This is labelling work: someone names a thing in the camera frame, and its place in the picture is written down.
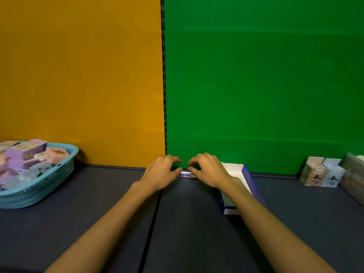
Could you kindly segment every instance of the light blue box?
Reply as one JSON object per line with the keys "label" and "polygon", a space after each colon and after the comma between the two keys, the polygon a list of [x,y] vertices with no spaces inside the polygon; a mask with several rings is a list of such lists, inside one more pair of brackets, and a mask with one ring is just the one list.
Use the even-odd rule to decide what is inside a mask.
{"label": "light blue box", "polygon": [[326,158],[322,163],[329,169],[321,187],[336,188],[344,175],[345,169],[339,166],[341,159]]}

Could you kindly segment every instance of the orange backdrop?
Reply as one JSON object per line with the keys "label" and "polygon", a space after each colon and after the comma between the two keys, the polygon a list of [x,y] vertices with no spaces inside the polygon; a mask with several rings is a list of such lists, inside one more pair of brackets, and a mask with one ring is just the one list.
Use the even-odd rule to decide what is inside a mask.
{"label": "orange backdrop", "polygon": [[164,154],[160,0],[0,0],[0,38],[0,141],[101,165]]}

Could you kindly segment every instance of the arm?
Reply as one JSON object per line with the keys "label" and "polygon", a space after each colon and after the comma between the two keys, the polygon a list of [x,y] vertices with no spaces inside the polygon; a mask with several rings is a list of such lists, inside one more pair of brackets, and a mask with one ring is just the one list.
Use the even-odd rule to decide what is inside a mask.
{"label": "arm", "polygon": [[174,162],[182,161],[171,155],[161,156],[152,161],[142,179],[133,183],[115,206],[71,245],[46,273],[100,272],[128,221],[140,205],[180,175],[182,168],[171,171]]}
{"label": "arm", "polygon": [[335,272],[315,251],[262,206],[239,178],[230,176],[215,155],[198,154],[188,165],[195,163],[200,165],[201,170],[189,167],[191,173],[230,198],[275,272]]}

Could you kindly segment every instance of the beige box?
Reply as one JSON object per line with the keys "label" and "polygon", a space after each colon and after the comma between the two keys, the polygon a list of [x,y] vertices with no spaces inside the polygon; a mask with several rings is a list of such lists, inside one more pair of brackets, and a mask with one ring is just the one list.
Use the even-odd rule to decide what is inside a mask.
{"label": "beige box", "polygon": [[303,168],[299,180],[305,186],[321,187],[328,168],[322,165],[324,157],[310,156]]}
{"label": "beige box", "polygon": [[339,186],[364,205],[364,157],[348,153],[340,166],[345,173]]}

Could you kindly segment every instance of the blue plastic basket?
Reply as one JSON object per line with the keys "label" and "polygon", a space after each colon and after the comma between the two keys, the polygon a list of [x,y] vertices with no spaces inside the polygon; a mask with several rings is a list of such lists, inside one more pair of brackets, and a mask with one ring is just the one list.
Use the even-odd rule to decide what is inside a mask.
{"label": "blue plastic basket", "polygon": [[57,143],[47,143],[47,146],[65,148],[70,155],[32,182],[11,190],[0,191],[0,209],[18,209],[34,205],[57,188],[71,174],[74,169],[74,157],[79,148],[71,144]]}

